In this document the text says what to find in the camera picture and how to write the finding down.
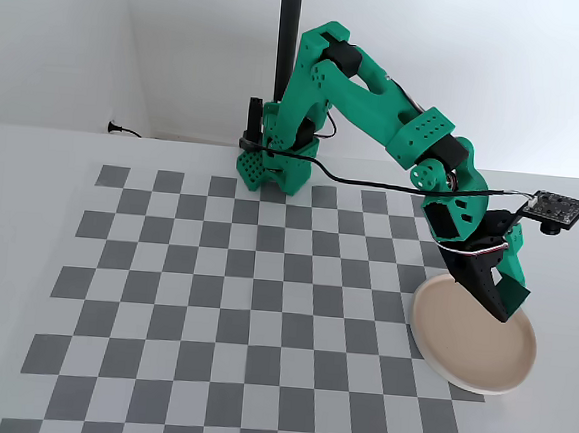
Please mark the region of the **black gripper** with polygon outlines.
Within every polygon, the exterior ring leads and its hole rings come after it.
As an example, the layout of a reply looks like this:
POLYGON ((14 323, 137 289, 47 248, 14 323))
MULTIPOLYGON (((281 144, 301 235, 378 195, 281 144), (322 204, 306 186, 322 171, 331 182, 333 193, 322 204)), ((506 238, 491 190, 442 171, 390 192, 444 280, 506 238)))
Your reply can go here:
POLYGON ((460 283, 492 317, 505 323, 508 313, 491 269, 496 266, 500 282, 526 287, 518 252, 523 247, 522 227, 513 224, 510 211, 488 210, 466 240, 440 242, 441 255, 457 283, 460 283))

